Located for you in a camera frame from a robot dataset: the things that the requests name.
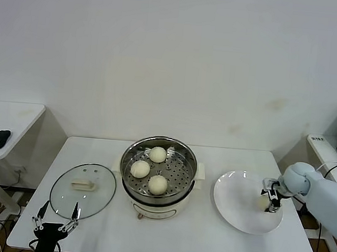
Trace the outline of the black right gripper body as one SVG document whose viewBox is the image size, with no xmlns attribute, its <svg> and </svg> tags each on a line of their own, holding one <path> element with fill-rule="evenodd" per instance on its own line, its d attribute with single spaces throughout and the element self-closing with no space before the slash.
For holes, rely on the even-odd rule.
<svg viewBox="0 0 337 252">
<path fill-rule="evenodd" d="M 278 184 L 272 184 L 269 191 L 269 199 L 273 201 L 280 201 L 281 195 L 278 192 Z"/>
</svg>

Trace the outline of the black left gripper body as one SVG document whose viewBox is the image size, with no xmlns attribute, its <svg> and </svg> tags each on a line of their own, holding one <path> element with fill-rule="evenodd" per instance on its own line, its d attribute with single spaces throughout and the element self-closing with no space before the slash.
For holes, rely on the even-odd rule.
<svg viewBox="0 0 337 252">
<path fill-rule="evenodd" d="M 33 252 L 61 252 L 59 241 L 68 236 L 68 232 L 63 230 L 62 224 L 44 223 L 42 226 L 34 228 L 35 239 L 32 243 L 36 246 Z"/>
</svg>

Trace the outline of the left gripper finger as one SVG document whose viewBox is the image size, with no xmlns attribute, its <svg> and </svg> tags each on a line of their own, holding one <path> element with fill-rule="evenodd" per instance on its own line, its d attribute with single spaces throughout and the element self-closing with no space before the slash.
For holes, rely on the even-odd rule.
<svg viewBox="0 0 337 252">
<path fill-rule="evenodd" d="M 61 225 L 58 231 L 61 231 L 63 233 L 71 233 L 75 228 L 78 226 L 79 223 L 79 217 L 80 217 L 80 209 L 78 207 L 78 202 L 76 202 L 75 207 L 72 212 L 71 219 L 65 224 Z"/>
<path fill-rule="evenodd" d="M 36 216 L 32 216 L 34 231 L 43 230 L 44 227 L 42 224 L 42 220 L 48 208 L 49 202 L 50 202 L 49 200 L 46 201 L 46 203 L 41 208 L 39 208 L 38 214 Z"/>
</svg>

